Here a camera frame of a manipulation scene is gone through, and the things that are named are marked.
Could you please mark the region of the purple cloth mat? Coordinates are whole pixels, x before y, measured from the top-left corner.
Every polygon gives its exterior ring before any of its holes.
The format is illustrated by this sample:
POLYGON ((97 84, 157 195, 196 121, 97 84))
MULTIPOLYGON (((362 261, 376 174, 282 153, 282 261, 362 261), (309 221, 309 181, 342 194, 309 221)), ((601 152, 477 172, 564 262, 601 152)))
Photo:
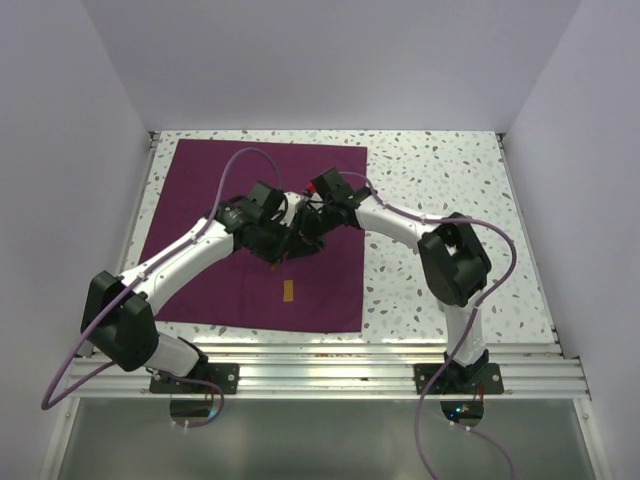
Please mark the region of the purple cloth mat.
MULTIPOLYGON (((364 147, 188 140, 177 144, 141 258, 169 246, 216 199, 245 195, 258 181, 300 192, 330 168, 365 173, 364 147)), ((364 233, 340 227, 312 256, 285 261, 277 272, 241 250, 212 265, 172 297, 159 321, 303 333, 355 333, 363 319, 364 233), (294 301, 283 302, 283 282, 294 301)))

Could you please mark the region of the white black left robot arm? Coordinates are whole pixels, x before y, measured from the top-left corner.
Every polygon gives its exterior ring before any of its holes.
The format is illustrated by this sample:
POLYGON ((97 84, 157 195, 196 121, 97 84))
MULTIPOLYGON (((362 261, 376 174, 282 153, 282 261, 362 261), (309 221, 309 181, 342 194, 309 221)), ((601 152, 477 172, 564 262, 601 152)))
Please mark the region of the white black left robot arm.
POLYGON ((159 253, 119 275, 103 271, 90 282, 81 337, 126 372, 172 375, 185 392, 208 379, 206 356, 186 340, 159 332, 155 316, 191 280, 240 249, 269 263, 284 242, 303 199, 258 182, 246 196, 215 203, 209 214, 159 253))

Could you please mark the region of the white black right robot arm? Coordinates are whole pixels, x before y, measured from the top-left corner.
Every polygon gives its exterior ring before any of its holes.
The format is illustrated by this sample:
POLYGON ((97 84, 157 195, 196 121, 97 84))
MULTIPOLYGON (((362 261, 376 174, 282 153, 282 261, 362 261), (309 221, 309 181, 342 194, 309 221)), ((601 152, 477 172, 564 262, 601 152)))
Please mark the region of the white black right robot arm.
POLYGON ((290 258, 313 255, 325 236, 343 226, 383 235, 419 256, 425 281, 446 319, 448 343, 441 377, 451 389, 468 392, 481 380, 488 364, 477 302, 492 269, 469 219, 459 213, 438 217, 403 210, 377 193, 366 176, 354 189, 334 168, 314 178, 287 209, 293 244, 290 258))

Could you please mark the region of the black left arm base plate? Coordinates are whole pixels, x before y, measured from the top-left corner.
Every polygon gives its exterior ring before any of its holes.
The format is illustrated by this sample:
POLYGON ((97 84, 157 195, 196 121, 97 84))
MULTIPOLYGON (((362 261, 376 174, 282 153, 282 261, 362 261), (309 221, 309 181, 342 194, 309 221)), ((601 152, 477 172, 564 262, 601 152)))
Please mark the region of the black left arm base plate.
POLYGON ((153 394, 190 395, 213 393, 210 384, 216 385, 223 394, 237 393, 240 366, 237 363, 199 364, 185 378, 174 379, 165 372, 152 376, 149 391, 153 394))

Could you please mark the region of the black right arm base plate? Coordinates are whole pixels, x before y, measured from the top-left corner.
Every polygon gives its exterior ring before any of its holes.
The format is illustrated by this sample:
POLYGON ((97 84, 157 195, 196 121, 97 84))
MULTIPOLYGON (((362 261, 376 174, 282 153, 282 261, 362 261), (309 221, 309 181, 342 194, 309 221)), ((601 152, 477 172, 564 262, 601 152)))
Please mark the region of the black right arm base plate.
MULTIPOLYGON (((440 364, 427 363, 413 366, 417 394, 423 393, 440 367, 440 364)), ((459 367, 452 362, 427 390, 428 395, 500 395, 504 392, 502 374, 496 363, 480 367, 459 367)))

